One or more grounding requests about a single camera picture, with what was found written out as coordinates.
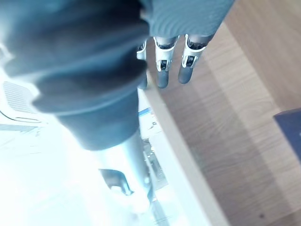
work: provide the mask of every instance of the wooden surface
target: wooden surface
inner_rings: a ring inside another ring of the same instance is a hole
[[[272,118],[301,106],[299,5],[237,1],[186,85],[179,40],[161,91],[233,226],[301,225],[300,163]],[[155,75],[153,41],[148,61]]]

